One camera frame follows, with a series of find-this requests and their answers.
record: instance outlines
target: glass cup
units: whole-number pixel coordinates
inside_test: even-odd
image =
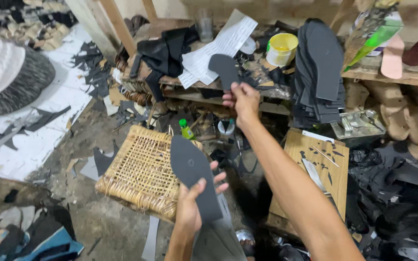
[[[207,8],[200,8],[194,13],[194,24],[203,43],[214,40],[214,19],[212,11]]]

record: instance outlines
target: white tile floor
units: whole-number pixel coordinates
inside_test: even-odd
[[[59,116],[36,132],[27,131],[28,135],[16,135],[13,142],[17,151],[7,146],[0,147],[0,177],[23,181],[32,171],[37,170],[46,161],[48,156],[67,133],[66,124],[70,117],[75,115],[77,120],[85,106],[90,102],[91,96],[85,93],[88,88],[84,72],[71,68],[71,57],[80,51],[84,42],[90,42],[91,37],[79,25],[72,27],[71,32],[63,39],[60,48],[54,51],[44,51],[56,69],[54,81],[43,90],[29,106],[14,113],[0,116],[0,133],[3,132],[17,118],[26,116],[31,107],[46,111],[60,111],[71,106],[67,113]]]

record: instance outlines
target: hand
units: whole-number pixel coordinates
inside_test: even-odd
[[[210,168],[214,170],[217,168],[218,164],[219,163],[217,161],[213,161],[210,164]],[[220,173],[214,177],[214,184],[222,181],[226,177],[227,174],[225,172]],[[196,198],[204,191],[205,188],[206,180],[204,178],[201,178],[198,183],[191,187],[191,189],[188,189],[183,183],[180,183],[175,228],[192,234],[195,234],[196,231],[201,229],[201,214],[199,213],[198,205],[196,204]],[[223,183],[222,185],[216,187],[216,193],[220,194],[228,188],[229,184]]]
[[[243,129],[255,120],[259,120],[260,94],[247,83],[232,83],[232,91],[222,96],[224,106],[235,108],[238,117],[236,125]]]

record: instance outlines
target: white wall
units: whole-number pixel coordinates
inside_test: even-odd
[[[124,18],[140,14],[146,17],[141,0],[115,0]],[[281,20],[300,26],[309,17],[320,18],[330,23],[338,11],[341,0],[153,0],[159,18],[193,19],[194,11],[200,7],[213,10],[216,21],[226,20],[234,8],[251,16],[258,22],[275,23]],[[400,13],[405,24],[400,33],[407,42],[418,40],[418,0],[403,0]],[[348,32],[356,10],[345,18],[339,34]]]

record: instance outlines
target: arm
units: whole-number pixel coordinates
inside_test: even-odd
[[[218,166],[217,161],[210,164],[212,170]],[[227,174],[220,173],[214,177],[214,184],[222,181]],[[199,213],[196,198],[206,188],[206,180],[201,178],[198,183],[188,189],[183,183],[180,183],[178,193],[177,217],[174,230],[172,231],[169,250],[165,255],[165,261],[189,261],[193,251],[193,240],[196,231],[201,229],[202,221]],[[229,188],[228,183],[223,183],[216,187],[216,193],[220,194]]]
[[[233,83],[232,93],[223,98],[225,106],[235,108],[236,124],[246,135],[272,193],[312,259],[364,260],[333,205],[259,121],[259,92],[246,83]]]

